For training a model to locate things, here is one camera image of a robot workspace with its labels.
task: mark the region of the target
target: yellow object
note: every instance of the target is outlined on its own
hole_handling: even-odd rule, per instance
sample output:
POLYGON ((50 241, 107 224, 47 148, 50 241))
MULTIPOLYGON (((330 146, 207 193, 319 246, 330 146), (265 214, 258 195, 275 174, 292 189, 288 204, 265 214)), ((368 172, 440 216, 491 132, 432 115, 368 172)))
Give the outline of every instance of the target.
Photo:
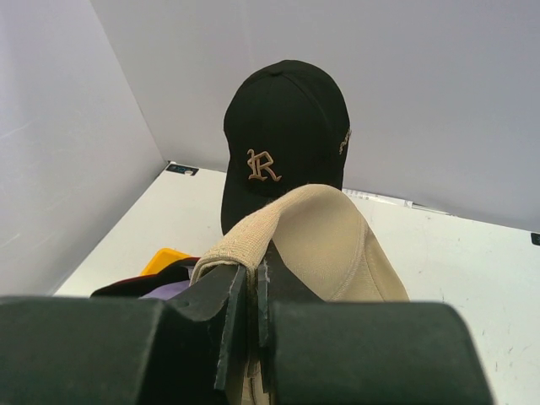
POLYGON ((169 249, 168 247, 160 249, 154 255, 154 257, 152 257, 152 260, 150 261, 150 263, 144 268, 143 272, 141 273, 141 276, 157 274, 161 270, 169 266, 171 263, 174 263, 177 260, 186 259, 188 257, 191 257, 191 256, 187 255, 186 253, 182 253, 181 251, 175 251, 173 249, 169 249))

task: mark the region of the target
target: white backdrop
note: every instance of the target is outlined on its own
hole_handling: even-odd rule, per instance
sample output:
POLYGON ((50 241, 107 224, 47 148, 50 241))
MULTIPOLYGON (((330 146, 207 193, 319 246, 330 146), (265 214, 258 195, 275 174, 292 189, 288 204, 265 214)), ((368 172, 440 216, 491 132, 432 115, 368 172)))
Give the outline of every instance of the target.
POLYGON ((345 186, 540 230, 540 2, 92 0, 162 154, 224 170, 224 111, 284 58, 353 123, 345 186))
POLYGON ((88 0, 0 0, 0 295, 52 292, 165 162, 88 0))

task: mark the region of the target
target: beige baseball cap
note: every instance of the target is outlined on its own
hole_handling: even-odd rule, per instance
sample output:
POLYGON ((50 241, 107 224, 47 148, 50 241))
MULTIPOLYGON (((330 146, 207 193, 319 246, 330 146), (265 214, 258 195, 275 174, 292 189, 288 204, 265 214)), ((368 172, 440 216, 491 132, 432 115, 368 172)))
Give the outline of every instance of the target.
MULTIPOLYGON (((201 257, 192 284, 219 264, 241 264, 248 305, 257 306, 255 272, 270 240, 287 268, 323 300, 408 301, 364 216, 338 189, 321 184, 296 188, 243 218, 201 257)), ((256 320, 248 321, 256 327, 256 320)), ((253 348, 242 397, 242 404, 249 403, 269 403, 253 348)))

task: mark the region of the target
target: baseball cap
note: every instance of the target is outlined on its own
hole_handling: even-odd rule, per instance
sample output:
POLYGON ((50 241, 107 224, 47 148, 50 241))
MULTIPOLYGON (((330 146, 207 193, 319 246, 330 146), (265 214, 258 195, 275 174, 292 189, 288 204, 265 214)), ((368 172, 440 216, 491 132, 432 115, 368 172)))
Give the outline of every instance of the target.
MULTIPOLYGON (((192 284, 219 264, 247 269, 248 305, 257 307, 257 267, 270 240, 285 266, 326 301, 408 301, 407 290, 354 203, 334 187, 300 186, 251 213, 197 262, 192 284)), ((257 323, 248 317, 248 333, 257 323)), ((257 351, 244 381, 251 400, 268 404, 257 351)))
POLYGON ((334 80, 314 65, 286 60, 253 73, 225 113, 224 132, 230 154, 224 234, 296 187, 343 186, 347 106, 334 80))

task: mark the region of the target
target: cap button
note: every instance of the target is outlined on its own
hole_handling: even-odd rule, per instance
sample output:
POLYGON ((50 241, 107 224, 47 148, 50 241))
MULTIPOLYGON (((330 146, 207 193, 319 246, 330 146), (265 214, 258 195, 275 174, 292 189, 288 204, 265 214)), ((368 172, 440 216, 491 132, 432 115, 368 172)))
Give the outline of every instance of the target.
POLYGON ((284 70, 280 67, 270 67, 268 69, 268 73, 270 73, 270 76, 279 76, 283 72, 284 70))

